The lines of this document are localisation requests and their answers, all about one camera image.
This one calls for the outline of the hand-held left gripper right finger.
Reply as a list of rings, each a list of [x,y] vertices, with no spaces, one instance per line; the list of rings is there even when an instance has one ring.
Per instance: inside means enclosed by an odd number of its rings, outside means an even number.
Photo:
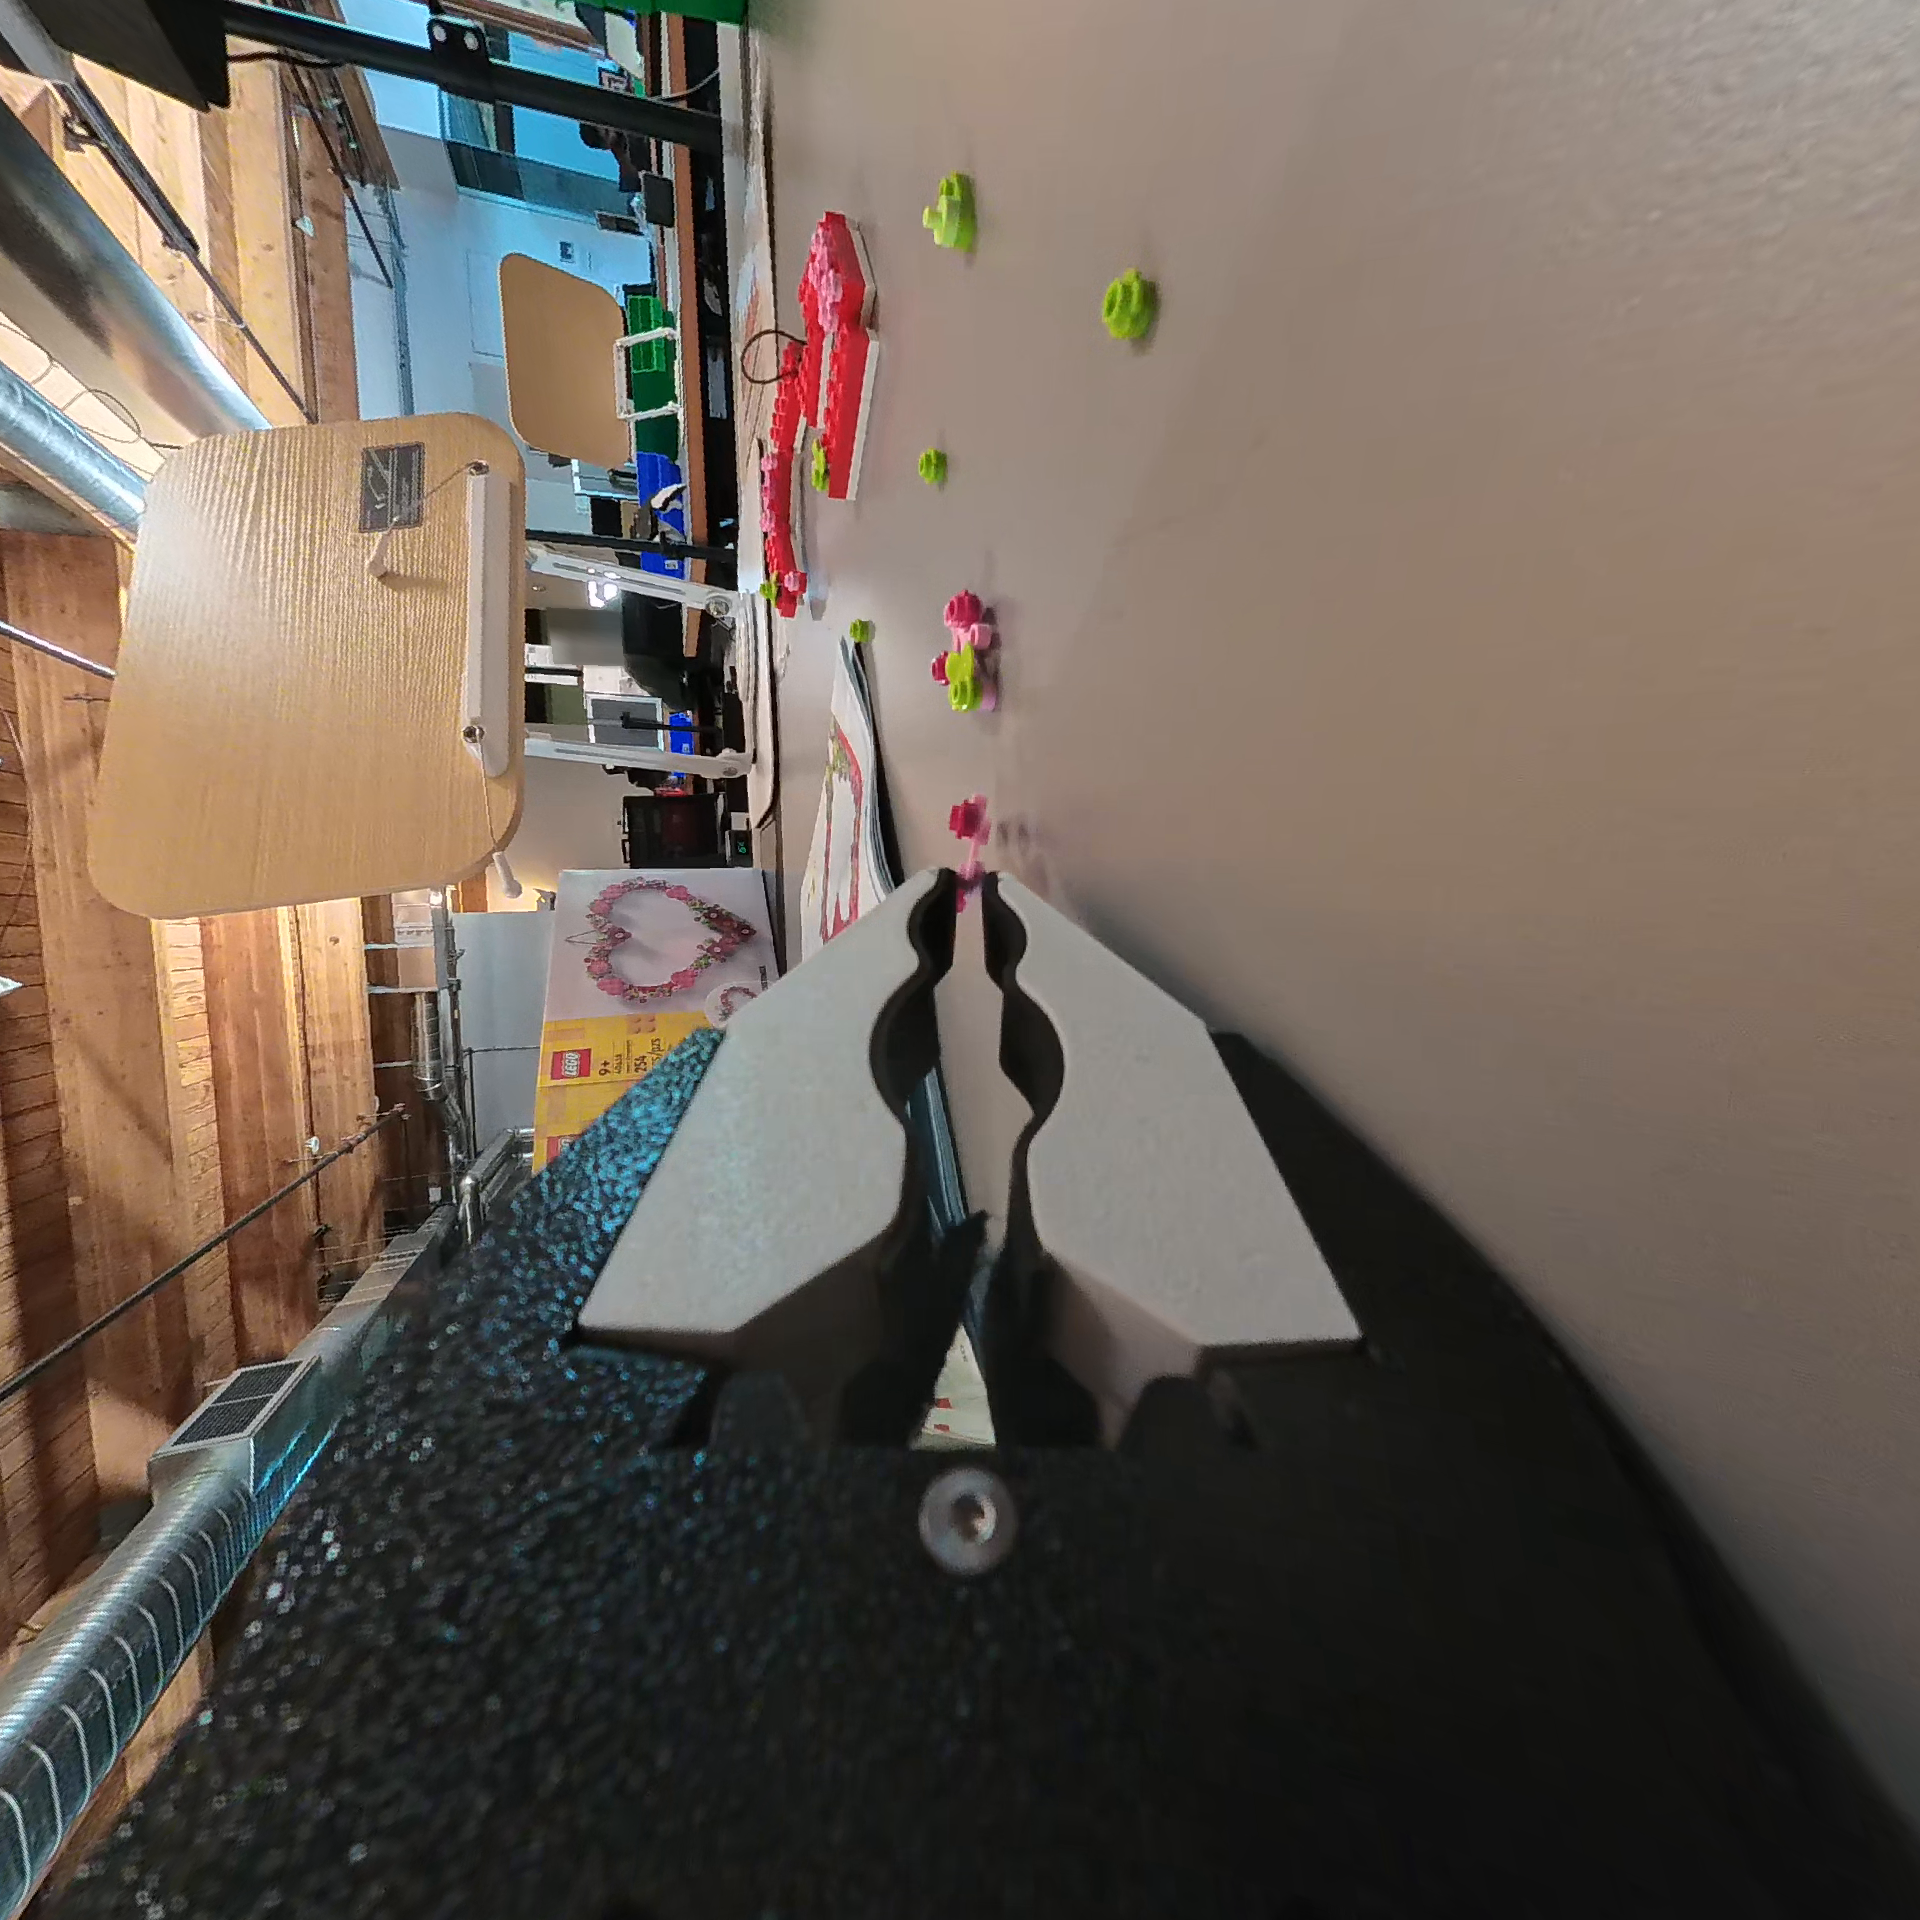
[[[1145,1388],[1348,1353],[1360,1322],[1207,1022],[1019,880],[981,888],[1027,1104],[978,1309],[991,1388]]]

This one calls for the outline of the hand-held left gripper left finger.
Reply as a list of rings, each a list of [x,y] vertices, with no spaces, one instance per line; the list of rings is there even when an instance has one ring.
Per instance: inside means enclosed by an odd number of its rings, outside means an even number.
[[[587,1294],[600,1346],[868,1365],[928,1212],[909,1102],[939,1062],[957,878],[906,880],[735,1016]]]

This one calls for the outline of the yellow and white lego box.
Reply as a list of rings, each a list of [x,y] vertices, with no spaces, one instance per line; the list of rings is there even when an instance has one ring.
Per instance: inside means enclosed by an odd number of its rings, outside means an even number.
[[[781,973],[769,880],[749,869],[564,872],[552,916],[533,1172]]]

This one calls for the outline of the lego instruction booklet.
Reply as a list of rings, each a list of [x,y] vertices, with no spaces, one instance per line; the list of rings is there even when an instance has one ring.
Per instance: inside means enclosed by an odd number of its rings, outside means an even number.
[[[797,960],[876,913],[899,888],[873,693],[859,644],[839,640],[820,805],[801,869]]]

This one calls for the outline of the pink and green lego flower cluster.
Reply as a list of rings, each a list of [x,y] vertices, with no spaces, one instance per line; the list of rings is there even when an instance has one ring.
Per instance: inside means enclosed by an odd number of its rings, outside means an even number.
[[[930,677],[956,714],[991,714],[1000,706],[1000,627],[975,589],[944,609],[944,649],[930,661]]]

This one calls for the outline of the red lego arc with pink flowers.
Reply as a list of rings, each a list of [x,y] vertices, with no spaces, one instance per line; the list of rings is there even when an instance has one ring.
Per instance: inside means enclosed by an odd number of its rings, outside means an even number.
[[[776,376],[776,404],[759,441],[759,597],[781,617],[809,600],[805,507],[819,469],[803,344],[787,344]]]

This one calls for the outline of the red lego heart segment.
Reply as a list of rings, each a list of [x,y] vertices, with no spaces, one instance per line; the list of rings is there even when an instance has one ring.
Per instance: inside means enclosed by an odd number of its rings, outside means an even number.
[[[881,370],[877,281],[861,228],[842,211],[816,224],[801,313],[801,420],[808,480],[836,501],[856,501]]]

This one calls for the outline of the green storage crate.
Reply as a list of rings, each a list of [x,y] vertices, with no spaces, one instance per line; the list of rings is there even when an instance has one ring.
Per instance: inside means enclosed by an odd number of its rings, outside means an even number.
[[[619,305],[619,414],[632,430],[635,454],[679,465],[685,440],[679,317],[637,284],[619,291]]]

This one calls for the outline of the black light stand pole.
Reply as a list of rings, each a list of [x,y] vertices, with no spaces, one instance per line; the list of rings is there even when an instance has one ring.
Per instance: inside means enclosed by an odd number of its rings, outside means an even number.
[[[727,130],[719,114],[493,60],[487,30],[475,20],[432,13],[421,38],[405,41],[288,6],[221,3],[217,13],[231,38],[308,62],[413,80],[452,99],[545,112],[706,158],[722,158],[727,149]]]

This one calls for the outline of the grey ceiling pipe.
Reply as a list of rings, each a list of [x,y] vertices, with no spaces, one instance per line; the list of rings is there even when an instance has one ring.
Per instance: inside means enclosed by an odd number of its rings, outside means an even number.
[[[2,307],[85,388],[117,401],[146,441],[181,445],[271,426],[9,107]]]

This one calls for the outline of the black light panel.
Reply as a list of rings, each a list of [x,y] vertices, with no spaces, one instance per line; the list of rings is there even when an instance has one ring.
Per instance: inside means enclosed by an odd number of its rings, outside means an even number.
[[[48,34],[73,58],[200,112],[231,102],[225,3],[48,3]]]

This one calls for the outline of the silver spiral ventilation duct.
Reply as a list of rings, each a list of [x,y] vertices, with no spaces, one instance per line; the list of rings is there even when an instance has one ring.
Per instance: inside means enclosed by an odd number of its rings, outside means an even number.
[[[487,1226],[487,1178],[394,1240],[280,1361],[241,1368],[152,1457],[152,1501],[2,1686],[2,1910],[24,1914],[203,1643],[386,1350],[395,1313]]]

